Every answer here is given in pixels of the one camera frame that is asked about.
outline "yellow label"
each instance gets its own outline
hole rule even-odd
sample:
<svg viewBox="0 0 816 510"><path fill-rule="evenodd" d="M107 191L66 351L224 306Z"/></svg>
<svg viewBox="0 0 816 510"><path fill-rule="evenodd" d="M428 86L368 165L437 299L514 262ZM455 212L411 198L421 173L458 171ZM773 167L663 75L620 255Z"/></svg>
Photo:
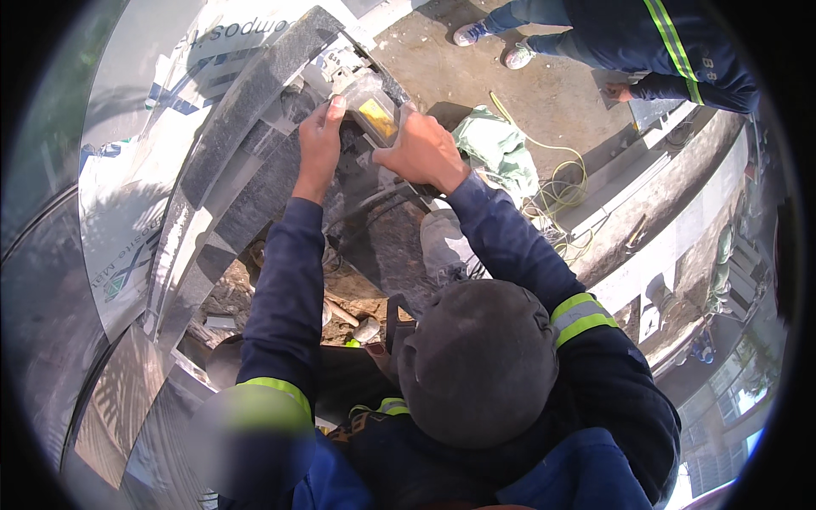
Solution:
<svg viewBox="0 0 816 510"><path fill-rule="evenodd" d="M371 125L383 136L385 140L397 132L397 124L385 113L379 104L373 99L367 100L360 107L360 113L365 116Z"/></svg>

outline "wooden handle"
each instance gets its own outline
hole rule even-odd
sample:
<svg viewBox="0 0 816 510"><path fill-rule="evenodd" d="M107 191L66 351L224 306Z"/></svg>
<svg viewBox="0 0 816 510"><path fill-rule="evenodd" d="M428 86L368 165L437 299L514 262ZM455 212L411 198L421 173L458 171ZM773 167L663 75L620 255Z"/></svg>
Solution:
<svg viewBox="0 0 816 510"><path fill-rule="evenodd" d="M348 322L349 324L352 325L352 327L357 327L360 325L360 321L358 321L357 318L354 317L351 313L343 310L339 304L335 303L329 298L323 298L323 301L325 301L326 304L329 305L329 308L331 309L331 312L334 315Z"/></svg>

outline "yellow cable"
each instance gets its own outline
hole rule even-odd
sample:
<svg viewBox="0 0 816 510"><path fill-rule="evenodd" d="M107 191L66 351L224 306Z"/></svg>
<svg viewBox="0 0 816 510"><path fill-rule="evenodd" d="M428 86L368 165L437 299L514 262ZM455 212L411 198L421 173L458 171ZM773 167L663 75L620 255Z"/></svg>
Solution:
<svg viewBox="0 0 816 510"><path fill-rule="evenodd" d="M552 222L552 225L556 228L556 230L559 233L562 233L562 234L564 234L566 236L567 232L563 228L561 228L561 226L556 221L556 213L558 213L559 211L563 211L564 208L566 208L566 207L575 207L575 206L577 206L578 204L583 202L583 199L586 197L586 193L587 193L587 167L583 163L583 158L581 157L581 154L578 151L576 151L575 149L572 149L571 147L561 147L559 145L547 145L547 144L542 144L542 143L540 143L540 142L538 142L536 140L533 140L532 138L530 138L529 135L527 135L524 131L521 130L521 128L518 126L518 124L516 124L516 121L514 121L512 119L512 117L510 116L510 113L507 111L506 108L504 108L504 105L502 104L501 101L499 101L499 98L496 96L496 94L491 92L490 93L490 98L493 100L493 104L496 105L496 108L499 109L499 112L502 114L502 116L504 118L506 118L508 120L508 122L513 124L519 130L519 132L522 133L525 136L525 138L527 138L529 141L533 142L534 144L538 145L539 147L544 147L545 149L568 150L568 151L572 152L573 154L575 154L578 157L577 162L569 160L569 161L564 161L561 164L559 164L558 166L556 166L555 170L552 171L552 177L550 177L550 180L548 182L546 182L544 185L539 186L538 195L541 197L541 203L544 204L544 209L546 209L546 211L541 211L541 208L538 207L532 200L530 200L527 204L525 204L521 208L521 213L524 216L526 216L527 218L530 218L531 220L534 220L536 218L546 218L546 219L548 219L548 220L550 220ZM562 169L562 168L564 168L565 166L568 166L568 165L577 165L578 168L581 169L581 182L580 183L573 184L571 182L564 181L564 180L557 180L555 178L556 173L558 173L558 171L560 169ZM561 185L564 186L561 189L561 191L558 191L556 189L556 184L561 184ZM546 189L544 189L544 186L548 186L548 185L552 187L552 192L551 193L549 191L547 191ZM568 191L571 191L572 193L568 197L565 197L565 195L567 194ZM549 197L556 204L552 208L552 210L550 210L550 206L547 204L547 197ZM564 256L566 255L568 247L571 247L571 248L573 248L575 250L578 250L578 254L575 257L572 257L570 259L564 259L564 261L566 263L572 264L574 261L576 261L576 260L580 259L581 257L583 257L584 255L586 255L592 249L592 243L594 241L595 241L595 233L590 229L589 230L589 241L587 241L586 244L584 244L583 246L576 246L575 244L573 244L571 242L561 242L561 243L558 243L557 245L555 245L554 249L555 249L556 252L558 252L559 249L561 249L563 247L563 251L558 253L558 255L560 255L562 259L564 259Z"/></svg>

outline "hammer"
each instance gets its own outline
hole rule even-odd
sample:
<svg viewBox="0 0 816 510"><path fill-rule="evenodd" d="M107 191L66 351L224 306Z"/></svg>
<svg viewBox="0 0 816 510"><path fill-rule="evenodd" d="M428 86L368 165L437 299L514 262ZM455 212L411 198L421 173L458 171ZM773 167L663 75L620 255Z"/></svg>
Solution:
<svg viewBox="0 0 816 510"><path fill-rule="evenodd" d="M340 305L331 299L324 298L323 301L326 302L326 305L334 315L352 325L354 328L352 335L357 342L364 344L365 342L373 339L374 336L379 333L379 322L377 322L377 319L373 317L366 317L362 322L360 322L351 313L343 310Z"/></svg>

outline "blue jeans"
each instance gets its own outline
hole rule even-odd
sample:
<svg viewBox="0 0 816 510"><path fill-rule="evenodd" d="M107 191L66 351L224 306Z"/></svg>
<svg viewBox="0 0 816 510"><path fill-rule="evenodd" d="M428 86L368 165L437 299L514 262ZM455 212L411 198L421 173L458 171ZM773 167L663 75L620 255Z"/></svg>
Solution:
<svg viewBox="0 0 816 510"><path fill-rule="evenodd" d="M563 0L512 0L485 18L485 26L491 33L504 32L530 23L559 27L572 25ZM589 48L574 34L574 30L551 35L533 35L527 39L527 44L536 53L565 56L584 62L590 67L603 69Z"/></svg>

